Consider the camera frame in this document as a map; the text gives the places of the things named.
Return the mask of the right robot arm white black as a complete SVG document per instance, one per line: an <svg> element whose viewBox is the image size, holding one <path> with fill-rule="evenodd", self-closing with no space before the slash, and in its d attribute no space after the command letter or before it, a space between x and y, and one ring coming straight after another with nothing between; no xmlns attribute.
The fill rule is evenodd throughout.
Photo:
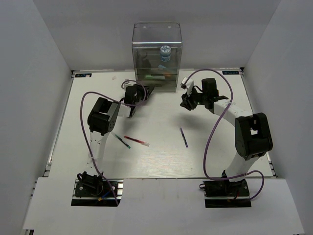
<svg viewBox="0 0 313 235"><path fill-rule="evenodd" d="M239 188L238 182L250 174L252 165L273 148L268 119L264 113L252 113L241 109L230 98L219 95L214 78L203 79L202 89L198 92L192 79L184 78L181 88L181 107L191 111L203 105L235 128L234 144L236 154L223 176L220 178L221 190L226 195L233 195Z"/></svg>

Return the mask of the green highlighter marker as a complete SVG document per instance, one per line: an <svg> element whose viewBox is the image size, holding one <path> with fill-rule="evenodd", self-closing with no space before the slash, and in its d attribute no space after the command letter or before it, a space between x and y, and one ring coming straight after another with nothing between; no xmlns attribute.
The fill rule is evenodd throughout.
<svg viewBox="0 0 313 235"><path fill-rule="evenodd" d="M145 79L164 80L164 79L165 79L165 76L164 76L164 75L155 75L155 74L151 74L151 75L145 75Z"/></svg>

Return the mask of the green gel pen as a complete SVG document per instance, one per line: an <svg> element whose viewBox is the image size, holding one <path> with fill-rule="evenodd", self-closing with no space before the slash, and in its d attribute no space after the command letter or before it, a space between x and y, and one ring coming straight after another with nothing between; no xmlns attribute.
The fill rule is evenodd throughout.
<svg viewBox="0 0 313 235"><path fill-rule="evenodd" d="M119 137L117 134L114 134L114 136L115 136L120 142L122 142L128 149L131 148L131 147L130 147L121 137Z"/></svg>

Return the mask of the purple gel pen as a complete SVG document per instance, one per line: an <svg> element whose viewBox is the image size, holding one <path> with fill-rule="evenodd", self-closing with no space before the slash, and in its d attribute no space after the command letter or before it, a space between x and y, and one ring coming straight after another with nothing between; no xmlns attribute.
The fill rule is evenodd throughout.
<svg viewBox="0 0 313 235"><path fill-rule="evenodd" d="M182 138L183 138L183 141L184 141L184 144L185 144L185 147L188 148L188 143L187 143L187 140L186 140L186 137L185 137L185 134L183 132L183 129L180 127L179 128L180 132L181 132L181 135L182 135Z"/></svg>

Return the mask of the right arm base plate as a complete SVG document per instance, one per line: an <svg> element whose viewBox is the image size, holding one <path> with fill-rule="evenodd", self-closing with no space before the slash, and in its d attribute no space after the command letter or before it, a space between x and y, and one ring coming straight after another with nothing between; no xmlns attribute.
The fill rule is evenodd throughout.
<svg viewBox="0 0 313 235"><path fill-rule="evenodd" d="M250 208L251 200L246 180L203 181L199 188L204 191L206 208Z"/></svg>

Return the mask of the red gel pen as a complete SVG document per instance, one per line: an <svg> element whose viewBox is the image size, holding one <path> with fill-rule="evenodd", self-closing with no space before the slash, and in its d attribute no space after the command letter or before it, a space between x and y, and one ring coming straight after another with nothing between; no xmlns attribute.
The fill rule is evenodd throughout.
<svg viewBox="0 0 313 235"><path fill-rule="evenodd" d="M126 139L128 139L128 140L131 140L131 141L134 141L134 142L137 142L137 143L139 143L139 144L141 144L141 145L144 145L144 146L147 146L147 147L150 146L150 144L147 143L147 142L145 142L145 141L141 141L141 140L138 140L138 139L129 137L129 136L124 136L124 138L126 138Z"/></svg>

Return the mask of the clear acrylic drawer organizer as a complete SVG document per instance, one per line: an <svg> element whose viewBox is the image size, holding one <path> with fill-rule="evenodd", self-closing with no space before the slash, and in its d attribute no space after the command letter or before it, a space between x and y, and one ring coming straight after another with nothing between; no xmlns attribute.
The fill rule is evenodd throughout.
<svg viewBox="0 0 313 235"><path fill-rule="evenodd" d="M171 47L171 59L162 62L160 48ZM137 22L132 36L132 54L136 80L148 86L155 85L155 92L174 93L177 89L182 55L182 35L177 22ZM145 79L145 75L164 75L164 80Z"/></svg>

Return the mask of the cleaning gel jar blue label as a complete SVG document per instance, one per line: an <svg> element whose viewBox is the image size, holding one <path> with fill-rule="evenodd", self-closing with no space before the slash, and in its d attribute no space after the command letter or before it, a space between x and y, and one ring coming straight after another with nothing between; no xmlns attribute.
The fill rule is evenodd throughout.
<svg viewBox="0 0 313 235"><path fill-rule="evenodd" d="M168 62L171 59L171 47L167 45L163 45L160 48L160 56L162 62Z"/></svg>

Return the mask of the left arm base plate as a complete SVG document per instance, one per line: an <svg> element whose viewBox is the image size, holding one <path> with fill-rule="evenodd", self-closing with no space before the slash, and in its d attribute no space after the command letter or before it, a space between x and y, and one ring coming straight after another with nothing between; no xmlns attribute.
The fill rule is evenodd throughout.
<svg viewBox="0 0 313 235"><path fill-rule="evenodd" d="M77 174L71 205L74 207L117 207L122 199L123 179L109 179Z"/></svg>

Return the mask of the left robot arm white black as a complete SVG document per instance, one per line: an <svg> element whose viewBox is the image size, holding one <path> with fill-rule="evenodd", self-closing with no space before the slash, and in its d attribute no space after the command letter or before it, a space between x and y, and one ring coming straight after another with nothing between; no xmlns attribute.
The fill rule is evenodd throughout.
<svg viewBox="0 0 313 235"><path fill-rule="evenodd" d="M102 180L106 179L101 168L105 146L110 132L115 127L117 118L132 118L136 107L144 105L155 89L154 85L144 86L139 82L130 85L129 82L130 80L126 80L122 83L121 88L125 93L119 101L94 91L86 92L81 99L80 124L89 151L88 171L99 176ZM99 96L87 118L90 139L87 138L83 121L84 101L89 94Z"/></svg>

